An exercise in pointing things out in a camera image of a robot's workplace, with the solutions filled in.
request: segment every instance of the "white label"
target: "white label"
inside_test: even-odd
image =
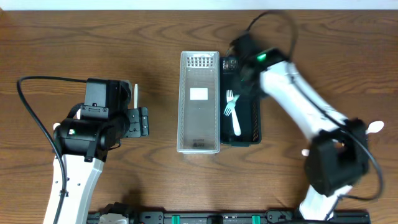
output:
[[[191,88],[191,100],[207,100],[207,88]]]

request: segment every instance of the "wooden table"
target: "wooden table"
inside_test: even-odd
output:
[[[386,190],[377,202],[344,200],[368,209],[374,223],[397,223],[398,17],[395,11],[292,11],[300,26],[294,60],[337,110],[386,127],[372,135]],[[183,50],[217,50],[259,11],[3,12],[0,18],[0,223],[42,223],[50,196],[50,144],[23,107],[16,80],[26,75],[130,80],[149,109],[150,136],[123,141],[108,154],[91,211],[108,203],[168,211],[266,210],[297,207],[308,182],[301,149],[307,142],[271,98],[261,102],[262,142],[223,146],[214,156],[176,152],[178,82]],[[289,48],[289,29],[275,17],[252,30]],[[84,100],[85,86],[27,81],[24,93],[47,129]],[[370,174],[351,192],[370,195]]]

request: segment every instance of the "white plastic fork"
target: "white plastic fork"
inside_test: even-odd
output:
[[[226,100],[227,105],[224,110],[224,115],[229,116],[232,113],[232,110],[235,109],[236,100],[238,100],[239,95],[234,96],[232,90],[227,90],[226,97],[227,97],[227,100]]]
[[[232,114],[232,125],[234,128],[234,133],[236,136],[240,136],[242,134],[241,132],[241,127],[239,125],[239,121],[238,121],[238,117],[236,116],[236,112],[235,112],[235,104],[236,104],[236,100],[239,98],[239,95],[237,95],[238,97],[234,97],[232,90],[227,90],[226,91],[226,102],[227,102],[227,106],[225,108],[224,114],[226,116],[229,116],[230,114]]]

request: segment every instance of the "black plastic basket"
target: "black plastic basket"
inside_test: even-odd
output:
[[[232,78],[237,72],[237,60],[233,57],[220,59],[220,129],[221,143],[247,147],[261,142],[261,112],[259,97],[240,96],[235,111],[242,134],[236,136],[232,125],[232,116],[225,116],[226,91],[232,89]]]

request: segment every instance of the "clear plastic container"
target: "clear plastic container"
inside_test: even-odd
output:
[[[177,152],[220,151],[219,59],[218,52],[181,53]]]

